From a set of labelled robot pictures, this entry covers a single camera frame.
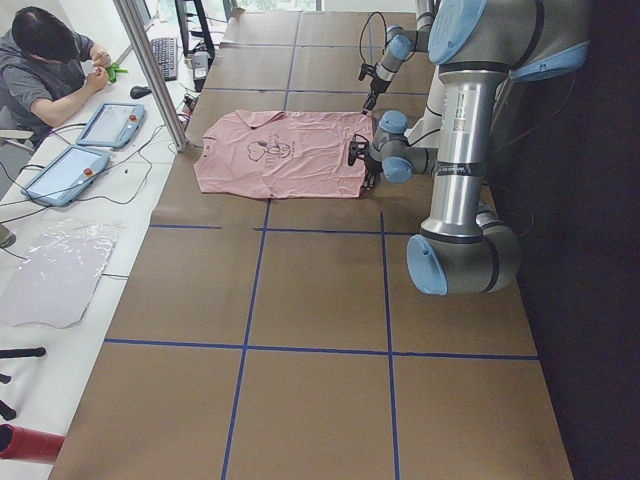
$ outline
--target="green object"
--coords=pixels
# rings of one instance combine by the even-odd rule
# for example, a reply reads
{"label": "green object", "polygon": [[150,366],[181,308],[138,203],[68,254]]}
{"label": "green object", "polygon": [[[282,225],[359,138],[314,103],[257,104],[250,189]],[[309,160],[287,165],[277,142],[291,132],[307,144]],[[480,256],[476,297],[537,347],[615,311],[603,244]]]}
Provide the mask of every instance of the green object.
{"label": "green object", "polygon": [[112,63],[105,70],[107,71],[107,75],[109,75],[109,81],[111,83],[116,82],[116,73],[129,73],[129,70],[127,70],[126,68],[121,68],[117,63]]}

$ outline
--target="gray shirt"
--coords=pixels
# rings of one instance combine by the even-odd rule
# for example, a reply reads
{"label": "gray shirt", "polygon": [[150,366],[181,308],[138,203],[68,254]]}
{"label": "gray shirt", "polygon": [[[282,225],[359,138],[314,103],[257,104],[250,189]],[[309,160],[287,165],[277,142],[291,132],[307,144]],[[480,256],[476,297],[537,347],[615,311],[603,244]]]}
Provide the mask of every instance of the gray shirt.
{"label": "gray shirt", "polygon": [[0,38],[0,106],[6,105],[13,121],[22,129],[34,132],[38,145],[51,127],[31,113],[38,98],[56,101],[84,85],[80,62],[89,60],[93,41],[74,33],[78,58],[68,63],[45,63],[34,59],[16,45],[11,30]]}

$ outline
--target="blue joint cap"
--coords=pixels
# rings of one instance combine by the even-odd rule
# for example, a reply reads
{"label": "blue joint cap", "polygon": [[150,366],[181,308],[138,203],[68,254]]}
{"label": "blue joint cap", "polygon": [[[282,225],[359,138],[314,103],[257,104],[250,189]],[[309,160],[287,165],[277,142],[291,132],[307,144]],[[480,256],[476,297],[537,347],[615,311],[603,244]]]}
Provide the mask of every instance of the blue joint cap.
{"label": "blue joint cap", "polygon": [[407,116],[398,110],[385,112],[380,120],[379,127],[387,133],[404,134],[407,130]]}
{"label": "blue joint cap", "polygon": [[418,290],[429,295],[446,295],[447,278],[435,250],[422,235],[414,235],[407,244],[407,266]]}
{"label": "blue joint cap", "polygon": [[389,51],[394,57],[400,60],[406,60],[409,58],[412,48],[413,45],[411,44],[411,40],[400,34],[393,37],[393,40],[389,43]]}
{"label": "blue joint cap", "polygon": [[512,70],[509,78],[514,82],[535,82],[559,77],[577,70],[587,60],[589,42],[582,42],[529,65]]}
{"label": "blue joint cap", "polygon": [[487,0],[447,0],[436,15],[429,35],[429,59],[436,65],[457,54],[478,26]]}
{"label": "blue joint cap", "polygon": [[384,176],[391,183],[405,183],[413,176],[413,166],[402,157],[387,157],[382,161]]}

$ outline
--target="table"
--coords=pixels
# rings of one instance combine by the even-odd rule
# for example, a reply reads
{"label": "table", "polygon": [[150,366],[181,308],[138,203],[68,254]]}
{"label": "table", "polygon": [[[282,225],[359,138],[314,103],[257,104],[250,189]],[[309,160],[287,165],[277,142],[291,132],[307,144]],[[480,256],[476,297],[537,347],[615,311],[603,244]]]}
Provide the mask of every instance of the table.
{"label": "table", "polygon": [[[152,27],[150,35],[163,36],[171,32],[170,26],[158,24]],[[162,125],[153,95],[138,100],[129,97],[132,86],[147,85],[135,55],[129,54],[121,66],[127,68],[128,73],[118,74],[115,83],[108,84],[104,90],[94,95],[81,111],[67,122],[68,125],[87,122],[103,102],[142,103],[146,115],[140,130],[126,147],[111,153],[111,165],[135,152],[153,136],[157,127]],[[193,94],[191,71],[184,62],[180,62],[178,81],[168,82],[167,88],[176,106],[180,104],[185,93]],[[62,129],[60,135],[73,143],[80,130],[81,127]],[[66,146],[67,143],[61,138],[50,136],[29,163],[47,165]],[[65,208],[49,208],[7,224],[17,236],[16,243],[9,250],[17,255],[24,255],[34,237],[47,225],[64,219],[120,225],[117,245],[105,270],[105,274],[113,276],[103,275],[100,278],[80,323],[61,330],[43,325],[0,327],[0,348],[35,345],[47,349],[46,356],[35,361],[2,360],[0,371],[11,374],[13,379],[8,385],[2,386],[0,398],[18,410],[18,417],[11,422],[15,425],[64,435],[71,424],[118,299],[126,285],[126,277],[146,233],[150,214],[158,201],[175,157],[175,148],[166,129],[157,131],[154,140],[144,148],[143,154],[149,162],[139,155],[133,155],[97,179],[79,197],[83,199],[106,196],[125,202],[131,199],[143,184],[143,188],[130,203],[118,205],[104,199],[78,201]],[[17,180],[24,185],[36,173],[36,170],[25,170]],[[2,200],[2,204],[24,199],[19,193],[19,187],[14,185]],[[5,222],[7,219],[36,212],[41,208],[30,202],[3,206],[0,210],[0,221]],[[22,260],[0,253],[0,291],[3,291]],[[0,477],[6,480],[44,479],[50,470],[51,467],[47,465],[0,462]]]}
{"label": "table", "polygon": [[[197,139],[226,113],[360,109],[366,18],[232,19],[51,480],[571,478],[517,285],[411,283],[429,178],[355,200],[197,188]],[[416,56],[374,114],[417,119],[432,71]]]}

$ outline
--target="red cylinder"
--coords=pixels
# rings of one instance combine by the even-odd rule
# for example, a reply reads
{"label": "red cylinder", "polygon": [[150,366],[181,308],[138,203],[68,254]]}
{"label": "red cylinder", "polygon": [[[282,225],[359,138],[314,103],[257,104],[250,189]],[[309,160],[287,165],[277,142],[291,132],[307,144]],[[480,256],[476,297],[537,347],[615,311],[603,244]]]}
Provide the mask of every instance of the red cylinder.
{"label": "red cylinder", "polygon": [[15,425],[0,425],[0,459],[53,464],[64,437]]}

